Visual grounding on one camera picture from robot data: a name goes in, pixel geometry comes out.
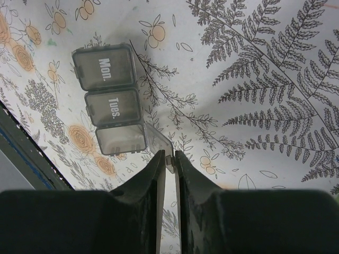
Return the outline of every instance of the blue edge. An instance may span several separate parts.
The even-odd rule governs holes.
[[[45,186],[47,187],[47,189],[54,189],[44,178],[43,176],[40,174],[40,172],[35,168],[35,166],[32,165],[32,163],[30,163],[26,157],[15,147],[15,145],[12,143],[12,141],[9,139],[9,137],[5,134],[5,132],[0,129],[0,134],[2,136],[5,137],[5,139],[7,140],[7,142],[11,145],[11,147],[14,148],[14,150],[21,156],[21,158],[26,162],[26,164],[32,169],[32,171],[36,174],[36,176],[43,182],[43,184],[45,184]]]

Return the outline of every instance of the fern leaf print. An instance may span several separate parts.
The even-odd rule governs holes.
[[[207,68],[223,70],[212,81],[225,87],[218,104],[231,112],[222,127],[246,133],[250,151],[304,165],[302,183],[339,178],[339,30],[323,32],[326,2],[187,1],[211,48]]]

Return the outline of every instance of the floral wallpaper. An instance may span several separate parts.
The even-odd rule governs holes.
[[[75,189],[151,159],[100,154],[73,71],[80,47],[130,43],[144,119],[227,189],[339,194],[335,0],[0,0],[0,100]],[[162,253],[179,253],[167,172]]]

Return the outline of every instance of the gray translucent lid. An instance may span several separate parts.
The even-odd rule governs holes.
[[[89,92],[85,101],[94,126],[115,126],[141,120],[139,95],[135,88]]]
[[[146,129],[150,151],[155,155],[159,150],[165,150],[166,168],[174,174],[174,148],[172,142],[151,124],[146,123]]]
[[[75,74],[85,91],[131,86],[136,82],[133,54],[128,44],[77,49],[72,58]]]
[[[97,128],[95,134],[103,155],[118,155],[124,152],[135,153],[147,148],[143,124]]]

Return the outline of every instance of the pill organizer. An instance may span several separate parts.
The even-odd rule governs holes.
[[[94,126],[141,121],[139,93],[135,88],[87,93],[85,102]]]
[[[103,155],[141,152],[147,131],[130,45],[80,48],[72,53],[74,71],[85,94],[86,111],[97,127]]]
[[[74,71],[85,91],[134,86],[132,47],[129,44],[80,48],[72,52]]]

